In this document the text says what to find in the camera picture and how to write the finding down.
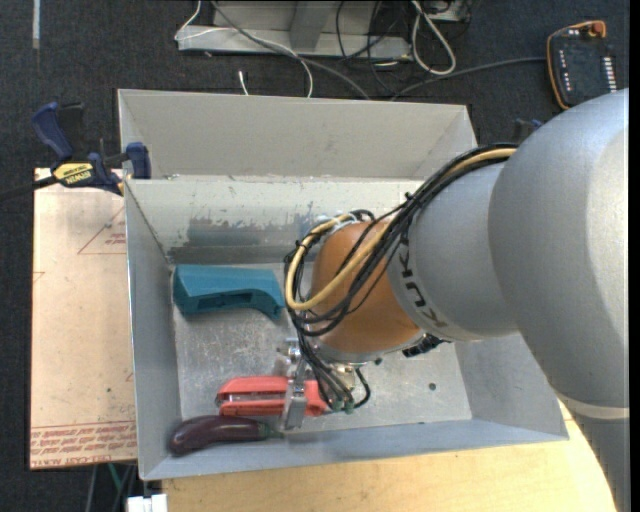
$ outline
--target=blue clamp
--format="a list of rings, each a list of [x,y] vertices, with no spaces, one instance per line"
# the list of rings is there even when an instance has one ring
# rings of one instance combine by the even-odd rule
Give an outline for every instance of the blue clamp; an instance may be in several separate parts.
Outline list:
[[[76,161],[77,155],[74,155],[74,148],[60,126],[57,110],[58,103],[54,101],[41,107],[31,117],[31,124],[39,139],[53,149],[58,158],[51,166],[52,178],[47,178],[42,186],[60,183],[65,187],[93,187],[121,195],[122,180],[111,171],[111,167],[127,160],[133,165],[134,178],[151,178],[149,152],[141,142],[129,144],[125,153],[113,157],[105,158],[99,153],[91,152],[86,160]]]
[[[277,320],[284,308],[280,285],[271,270],[216,265],[177,265],[173,300],[184,315],[252,308]]]

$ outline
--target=tan table surface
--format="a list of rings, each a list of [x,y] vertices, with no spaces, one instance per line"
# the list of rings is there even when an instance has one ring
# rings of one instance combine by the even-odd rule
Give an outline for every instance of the tan table surface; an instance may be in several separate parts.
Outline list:
[[[614,511],[589,443],[569,441],[166,480],[169,510]]]

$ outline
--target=black cable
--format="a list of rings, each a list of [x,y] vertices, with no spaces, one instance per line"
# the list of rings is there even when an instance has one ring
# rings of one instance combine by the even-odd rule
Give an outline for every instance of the black cable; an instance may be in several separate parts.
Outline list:
[[[338,323],[340,323],[347,314],[349,314],[349,304],[351,303],[355,294],[358,293],[364,283],[370,278],[375,268],[381,261],[382,257],[384,257],[384,255],[388,252],[388,250],[392,247],[396,240],[398,240],[401,234],[406,232],[413,216],[419,210],[424,208],[424,206],[429,201],[431,201],[443,188],[445,188],[455,179],[458,179],[459,177],[467,174],[468,172],[471,172],[472,170],[475,170],[478,167],[484,167],[497,161],[503,161],[506,158],[481,161],[477,164],[465,166],[462,169],[459,169],[457,172],[451,174],[450,170],[456,167],[460,162],[468,160],[471,157],[480,155],[487,151],[500,148],[515,147],[516,146],[513,144],[498,143],[474,148],[471,151],[459,155],[458,157],[451,160],[436,174],[429,178],[423,185],[421,185],[413,195],[408,195],[406,206],[404,206],[402,210],[400,210],[398,215],[390,222],[384,236],[378,242],[374,250],[371,251],[368,258],[365,260],[365,263],[361,266],[358,274],[352,281],[349,292],[345,295],[345,297],[329,311],[323,313],[322,315],[318,315],[313,320],[307,319],[306,322],[298,318],[295,311],[290,310],[291,319],[296,328],[300,329],[301,332],[304,333],[304,335],[312,337],[321,336],[322,334],[326,334],[327,332],[330,332],[333,328],[335,328],[335,326],[338,325]],[[288,267],[291,261],[290,258],[292,257],[291,255],[293,253],[295,253],[295,250],[290,253],[288,258],[285,258],[285,273],[288,273]],[[322,321],[328,321],[328,323],[320,329],[309,330],[305,328],[306,323],[319,323]]]
[[[338,9],[336,10],[336,36],[338,38],[338,44],[340,45],[340,53],[342,53],[342,61],[343,62],[351,60],[351,59],[354,59],[354,58],[362,55],[364,52],[369,51],[371,48],[373,48],[377,44],[379,44],[385,37],[387,37],[389,35],[389,32],[391,32],[393,27],[400,20],[400,17],[396,18],[396,20],[391,25],[389,25],[389,27],[387,28],[385,33],[382,34],[381,36],[378,36],[378,39],[376,39],[375,41],[372,41],[372,42],[367,41],[367,44],[365,46],[363,46],[359,50],[347,55],[347,53],[346,53],[346,51],[344,49],[344,45],[342,43],[342,31],[340,30],[340,13],[342,12],[342,8],[344,7],[344,4],[345,4],[345,2],[343,0],[342,2],[340,2],[340,5],[338,5]]]
[[[483,64],[482,66],[476,66],[473,68],[461,69],[460,71],[454,71],[453,73],[449,73],[448,75],[442,75],[435,78],[430,78],[428,80],[423,80],[417,84],[410,85],[405,87],[401,91],[399,91],[395,96],[389,99],[389,101],[396,101],[398,98],[404,96],[405,94],[418,89],[419,87],[423,87],[425,85],[432,84],[434,82],[439,82],[440,80],[446,80],[447,78],[455,78],[458,76],[468,75],[471,73],[477,73],[478,71],[484,71],[486,69],[495,69],[503,66],[511,66],[514,64],[526,64],[530,62],[546,62],[546,57],[523,57],[519,59],[509,59],[502,60],[498,62],[492,62],[491,64]]]
[[[297,54],[294,53],[288,53],[284,50],[282,50],[281,48],[278,48],[277,46],[274,46],[272,44],[269,44],[266,41],[262,41],[261,39],[258,39],[254,36],[252,36],[249,32],[247,32],[246,30],[238,27],[235,23],[233,23],[228,17],[227,15],[222,12],[220,10],[220,6],[218,4],[217,1],[212,0],[211,2],[213,4],[213,6],[216,8],[216,11],[218,12],[218,14],[220,14],[220,16],[222,16],[225,21],[227,22],[227,24],[233,28],[234,30],[236,30],[239,34],[242,34],[244,37],[246,37],[247,39],[253,41],[254,43],[262,46],[263,48],[267,48],[269,50],[271,50],[274,53],[277,53],[279,55],[283,55],[285,57],[288,57],[290,59],[296,60],[298,62],[304,62],[305,64],[307,64],[308,66],[313,66],[316,67],[318,69],[322,69],[323,71],[326,71],[327,73],[330,73],[338,78],[340,78],[342,81],[348,83],[354,90],[358,91],[358,93],[360,94],[360,96],[362,96],[363,99],[365,100],[369,100],[371,99],[369,97],[369,95],[364,91],[364,89],[362,89],[362,87],[360,87],[357,83],[355,83],[353,80],[351,80],[348,76],[340,73],[340,71],[336,71],[333,68],[330,68],[329,66],[325,66],[324,64],[320,64],[319,62],[316,62],[315,60],[310,60],[310,59],[305,59],[303,57],[300,57]]]
[[[0,193],[0,203],[25,194],[29,194],[34,190],[48,187],[49,185],[53,185],[57,182],[58,180],[56,180],[53,176],[49,176],[48,178],[41,179],[40,181],[34,181],[33,183],[29,183],[28,185],[22,185],[20,187],[12,188],[11,190]]]
[[[93,492],[96,489],[96,476],[98,475],[98,465],[95,464],[93,466],[93,471],[91,472],[91,482],[89,484],[89,493],[87,494],[87,504],[84,507],[84,512],[90,512],[93,508]]]
[[[119,508],[119,505],[120,505],[120,499],[122,498],[122,494],[124,492],[124,484],[125,484],[125,482],[129,481],[128,480],[129,478],[131,478],[131,473],[132,473],[134,467],[135,466],[129,466],[129,467],[127,467],[127,469],[125,469],[124,475],[122,477],[122,486],[120,487],[120,490],[116,494],[116,499],[113,500],[113,505],[111,507],[111,512],[117,512],[118,511],[118,508]]]
[[[362,384],[362,387],[364,387],[365,395],[362,400],[360,400],[356,405],[353,406],[354,409],[362,407],[369,401],[369,398],[371,398],[371,388],[369,387],[367,379],[365,379],[364,375],[362,375],[362,371],[360,371],[360,368],[356,368],[356,375],[360,379],[360,384]]]
[[[386,83],[384,83],[380,77],[378,76],[377,70],[375,65],[373,64],[373,59],[371,58],[371,32],[373,30],[373,22],[375,20],[376,14],[378,13],[378,8],[380,7],[380,3],[381,0],[376,0],[376,3],[373,6],[373,9],[371,11],[371,18],[369,18],[369,30],[367,30],[367,62],[369,64],[369,70],[371,71],[371,74],[373,75],[373,78],[375,79],[376,82],[378,82],[378,84],[388,93],[390,94],[397,94],[397,92],[390,88]]]

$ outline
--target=red plastic object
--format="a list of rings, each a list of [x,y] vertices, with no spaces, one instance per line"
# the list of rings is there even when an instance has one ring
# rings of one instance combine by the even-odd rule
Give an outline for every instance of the red plastic object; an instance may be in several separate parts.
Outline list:
[[[222,385],[216,397],[221,416],[278,416],[284,410],[289,379],[272,375],[237,377]],[[320,398],[318,382],[305,381],[306,416],[321,416],[327,404]]]

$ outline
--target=teal plastic object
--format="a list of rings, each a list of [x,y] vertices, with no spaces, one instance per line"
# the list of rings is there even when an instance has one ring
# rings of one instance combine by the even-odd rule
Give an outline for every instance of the teal plastic object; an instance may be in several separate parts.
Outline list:
[[[218,265],[177,265],[173,300],[184,315],[253,308],[277,320],[284,307],[280,285],[271,270]]]

